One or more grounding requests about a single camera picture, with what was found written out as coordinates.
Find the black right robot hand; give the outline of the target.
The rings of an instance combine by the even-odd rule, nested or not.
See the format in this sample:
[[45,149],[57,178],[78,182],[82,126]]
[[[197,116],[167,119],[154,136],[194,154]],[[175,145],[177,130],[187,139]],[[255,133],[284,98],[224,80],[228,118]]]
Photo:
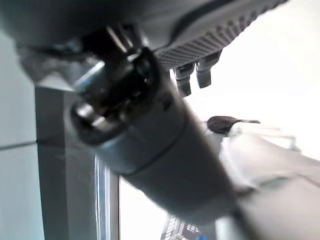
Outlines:
[[194,224],[236,206],[179,90],[280,0],[3,0],[0,29],[39,87],[78,96],[73,134],[114,173]]

